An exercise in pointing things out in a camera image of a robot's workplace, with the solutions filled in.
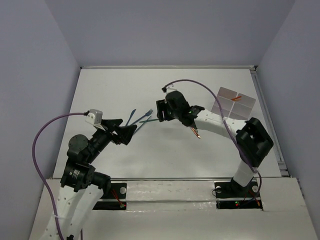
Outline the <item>orange plastic fork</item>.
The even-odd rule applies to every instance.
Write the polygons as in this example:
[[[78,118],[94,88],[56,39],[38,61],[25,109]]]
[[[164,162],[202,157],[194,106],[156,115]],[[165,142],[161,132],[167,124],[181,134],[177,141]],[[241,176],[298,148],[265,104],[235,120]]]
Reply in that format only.
[[[242,98],[242,96],[237,96],[237,97],[232,98],[231,100],[232,101],[239,101],[241,98]]]

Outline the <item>teal plastic fork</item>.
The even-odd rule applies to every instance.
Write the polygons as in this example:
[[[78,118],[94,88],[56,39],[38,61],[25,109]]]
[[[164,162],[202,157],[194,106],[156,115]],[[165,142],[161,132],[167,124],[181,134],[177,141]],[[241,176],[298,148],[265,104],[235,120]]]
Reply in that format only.
[[[155,118],[155,119],[147,119],[147,120],[143,120],[140,121],[139,123],[149,123],[149,122],[158,122],[159,119]]]

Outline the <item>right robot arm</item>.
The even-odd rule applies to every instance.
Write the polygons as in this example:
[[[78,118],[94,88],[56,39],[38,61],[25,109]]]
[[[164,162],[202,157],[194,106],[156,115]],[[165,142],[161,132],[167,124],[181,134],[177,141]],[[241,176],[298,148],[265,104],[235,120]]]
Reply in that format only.
[[[156,101],[157,118],[160,122],[178,120],[186,127],[204,130],[231,139],[238,149],[241,163],[230,183],[235,196],[242,196],[257,173],[263,159],[274,146],[270,135],[257,118],[238,120],[225,118],[202,106],[189,105],[177,90]]]

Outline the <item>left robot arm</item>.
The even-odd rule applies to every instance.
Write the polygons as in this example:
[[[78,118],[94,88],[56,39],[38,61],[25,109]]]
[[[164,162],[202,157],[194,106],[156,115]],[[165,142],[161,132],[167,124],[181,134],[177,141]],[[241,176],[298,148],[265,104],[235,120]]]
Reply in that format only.
[[[91,139],[73,136],[68,143],[67,161],[60,180],[55,209],[41,236],[42,240],[76,240],[89,213],[100,198],[110,194],[110,176],[97,172],[92,162],[109,143],[128,145],[137,125],[121,126],[122,119],[102,119],[92,113],[86,122],[95,127]]]

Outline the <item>blue plastic fork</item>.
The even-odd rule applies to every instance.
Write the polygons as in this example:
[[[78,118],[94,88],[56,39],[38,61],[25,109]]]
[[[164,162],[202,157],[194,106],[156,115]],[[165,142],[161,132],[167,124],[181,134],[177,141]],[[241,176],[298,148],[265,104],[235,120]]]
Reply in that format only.
[[[133,123],[131,123],[130,125],[135,125],[137,124],[139,121],[141,121],[142,119],[150,116],[153,113],[153,109],[151,108],[149,111],[147,111],[143,116],[141,116],[140,118],[138,118],[137,120],[135,120]]]

